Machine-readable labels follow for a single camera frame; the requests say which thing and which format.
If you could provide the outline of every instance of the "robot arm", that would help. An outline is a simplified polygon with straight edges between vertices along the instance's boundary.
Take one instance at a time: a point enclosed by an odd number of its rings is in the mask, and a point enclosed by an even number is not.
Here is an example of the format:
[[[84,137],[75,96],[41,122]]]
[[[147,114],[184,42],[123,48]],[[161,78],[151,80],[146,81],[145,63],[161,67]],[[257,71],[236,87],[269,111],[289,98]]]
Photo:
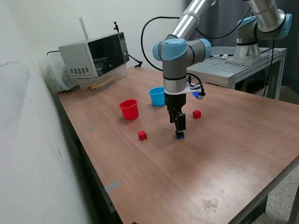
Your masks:
[[[165,104],[170,122],[175,123],[176,137],[184,137],[185,115],[182,107],[186,104],[186,93],[196,92],[199,98],[204,95],[200,87],[196,90],[187,86],[187,67],[209,58],[211,44],[206,39],[186,41],[199,25],[199,17],[217,0],[193,0],[180,17],[172,34],[153,47],[154,58],[162,61]]]
[[[277,8],[275,0],[248,0],[254,16],[247,17],[238,28],[234,60],[254,62],[260,58],[258,40],[279,40],[290,30],[292,14]]]
[[[194,89],[187,86],[186,68],[209,58],[212,52],[211,44],[206,39],[186,40],[199,25],[200,16],[216,1],[193,0],[180,17],[172,34],[153,47],[154,58],[162,61],[165,104],[170,122],[175,123],[178,139],[184,137],[185,115],[181,109],[186,104],[186,93],[194,92]],[[277,9],[275,0],[244,1],[247,1],[255,16],[246,18],[238,29],[235,56],[241,57],[241,60],[246,60],[248,56],[259,57],[257,40],[285,37],[292,21],[292,15],[285,15],[282,10]],[[204,96],[200,89],[196,91],[199,98]]]

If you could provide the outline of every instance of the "floor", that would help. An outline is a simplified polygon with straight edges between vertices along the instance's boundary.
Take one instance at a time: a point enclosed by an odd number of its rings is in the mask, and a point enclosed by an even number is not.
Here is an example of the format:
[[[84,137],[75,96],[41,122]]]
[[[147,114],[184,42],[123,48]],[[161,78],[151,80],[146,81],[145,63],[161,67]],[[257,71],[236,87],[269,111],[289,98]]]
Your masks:
[[[281,86],[279,100],[299,105],[299,95]],[[296,167],[268,197],[266,213],[253,224],[286,224],[299,184],[299,167]]]

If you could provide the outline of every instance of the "metal grating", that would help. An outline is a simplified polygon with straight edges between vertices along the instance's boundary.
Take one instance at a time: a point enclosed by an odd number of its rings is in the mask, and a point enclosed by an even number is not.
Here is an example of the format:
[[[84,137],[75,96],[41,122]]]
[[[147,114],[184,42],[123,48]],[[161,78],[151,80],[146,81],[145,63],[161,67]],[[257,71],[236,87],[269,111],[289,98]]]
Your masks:
[[[89,69],[88,68],[78,68],[78,69],[70,69],[71,73],[74,74],[88,74],[89,73]]]
[[[209,58],[202,63],[191,66],[191,69],[220,73],[221,76],[229,77],[235,73],[247,69],[249,66],[240,64],[228,64],[223,59]]]

